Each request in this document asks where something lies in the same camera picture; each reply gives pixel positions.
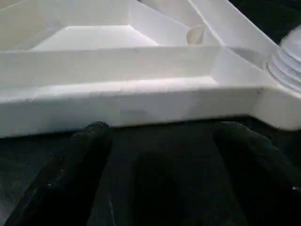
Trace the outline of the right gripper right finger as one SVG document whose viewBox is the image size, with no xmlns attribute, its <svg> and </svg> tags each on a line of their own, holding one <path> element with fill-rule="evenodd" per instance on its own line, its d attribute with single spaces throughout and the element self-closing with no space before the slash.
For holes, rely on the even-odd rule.
<svg viewBox="0 0 301 226">
<path fill-rule="evenodd" d="M 265 136 L 221 122 L 213 140 L 251 226 L 301 224 L 301 170 Z"/>
</svg>

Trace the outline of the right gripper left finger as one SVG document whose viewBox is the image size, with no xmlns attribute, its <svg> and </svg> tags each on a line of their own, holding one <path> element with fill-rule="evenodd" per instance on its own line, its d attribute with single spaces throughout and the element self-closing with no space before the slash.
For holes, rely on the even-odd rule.
<svg viewBox="0 0 301 226">
<path fill-rule="evenodd" d="M 72 135 L 30 183 L 7 225 L 85 226 L 112 142 L 112 128 L 101 121 Z"/>
</svg>

